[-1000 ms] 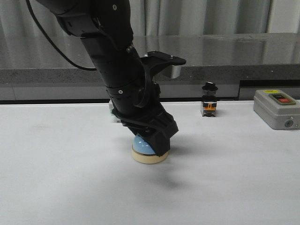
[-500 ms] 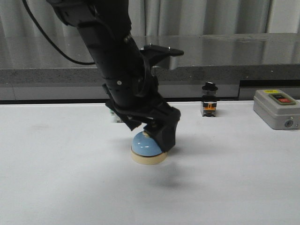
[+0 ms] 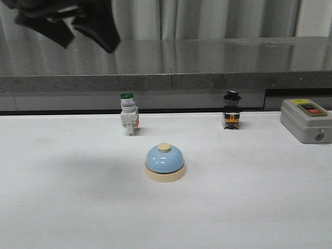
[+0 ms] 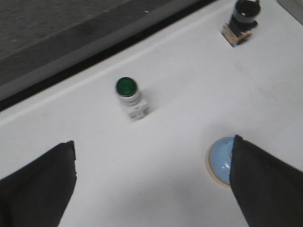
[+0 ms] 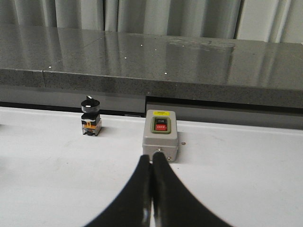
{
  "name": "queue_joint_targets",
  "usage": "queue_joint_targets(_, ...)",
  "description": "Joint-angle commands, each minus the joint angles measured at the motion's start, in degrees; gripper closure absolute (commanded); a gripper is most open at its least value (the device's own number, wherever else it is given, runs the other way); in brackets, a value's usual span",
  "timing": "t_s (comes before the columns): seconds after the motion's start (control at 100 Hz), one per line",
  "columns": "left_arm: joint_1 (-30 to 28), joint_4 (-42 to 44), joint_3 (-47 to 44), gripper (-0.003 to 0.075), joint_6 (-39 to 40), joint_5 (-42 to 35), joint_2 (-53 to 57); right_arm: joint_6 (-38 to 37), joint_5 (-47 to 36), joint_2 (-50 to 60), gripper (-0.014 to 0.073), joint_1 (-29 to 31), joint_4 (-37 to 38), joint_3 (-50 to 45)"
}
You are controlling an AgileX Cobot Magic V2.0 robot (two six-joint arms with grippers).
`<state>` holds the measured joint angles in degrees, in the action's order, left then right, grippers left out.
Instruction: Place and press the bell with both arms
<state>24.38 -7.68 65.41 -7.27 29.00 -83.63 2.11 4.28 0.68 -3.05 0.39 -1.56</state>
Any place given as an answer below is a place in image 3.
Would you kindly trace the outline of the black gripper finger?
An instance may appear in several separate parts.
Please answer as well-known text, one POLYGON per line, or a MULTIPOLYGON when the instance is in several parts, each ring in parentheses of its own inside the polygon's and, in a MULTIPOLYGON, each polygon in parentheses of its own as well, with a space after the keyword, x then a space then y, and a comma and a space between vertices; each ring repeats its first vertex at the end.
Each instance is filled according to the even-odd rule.
POLYGON ((110 8, 85 8, 84 14, 74 18, 71 24, 107 53, 114 53, 121 41, 110 8))
POLYGON ((31 18, 19 13, 15 24, 34 30, 64 48, 74 39, 74 34, 63 20, 51 22, 45 17, 31 18))

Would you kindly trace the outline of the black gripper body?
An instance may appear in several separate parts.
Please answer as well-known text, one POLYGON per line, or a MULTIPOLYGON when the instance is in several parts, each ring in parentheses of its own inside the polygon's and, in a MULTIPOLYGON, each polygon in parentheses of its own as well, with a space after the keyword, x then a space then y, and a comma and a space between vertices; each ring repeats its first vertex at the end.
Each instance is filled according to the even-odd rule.
POLYGON ((29 19, 63 19, 91 16, 110 19, 110 1, 5 1, 10 9, 29 19))

